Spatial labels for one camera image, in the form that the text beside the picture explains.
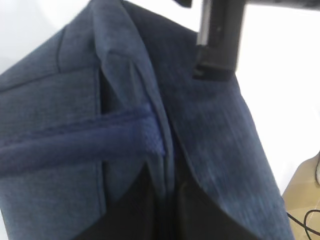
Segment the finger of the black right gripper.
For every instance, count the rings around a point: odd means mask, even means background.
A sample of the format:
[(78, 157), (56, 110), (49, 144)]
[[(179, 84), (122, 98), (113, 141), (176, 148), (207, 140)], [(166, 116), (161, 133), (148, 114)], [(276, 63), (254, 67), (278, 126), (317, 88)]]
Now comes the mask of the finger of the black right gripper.
[(204, 0), (196, 40), (193, 77), (219, 81), (233, 76), (237, 69), (245, 0)]

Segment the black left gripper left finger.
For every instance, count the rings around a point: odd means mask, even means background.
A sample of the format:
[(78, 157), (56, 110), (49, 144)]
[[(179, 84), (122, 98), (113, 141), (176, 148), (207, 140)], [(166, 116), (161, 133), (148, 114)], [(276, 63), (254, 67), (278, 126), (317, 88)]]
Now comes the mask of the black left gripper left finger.
[(156, 240), (155, 191), (144, 166), (128, 191), (76, 240)]

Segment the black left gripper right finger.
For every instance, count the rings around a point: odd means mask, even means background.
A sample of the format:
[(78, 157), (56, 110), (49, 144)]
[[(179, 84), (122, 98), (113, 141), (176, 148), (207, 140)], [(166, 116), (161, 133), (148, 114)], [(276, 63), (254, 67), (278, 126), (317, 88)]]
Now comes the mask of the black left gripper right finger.
[(184, 182), (176, 192), (179, 240), (257, 240), (258, 237), (222, 211), (197, 184)]

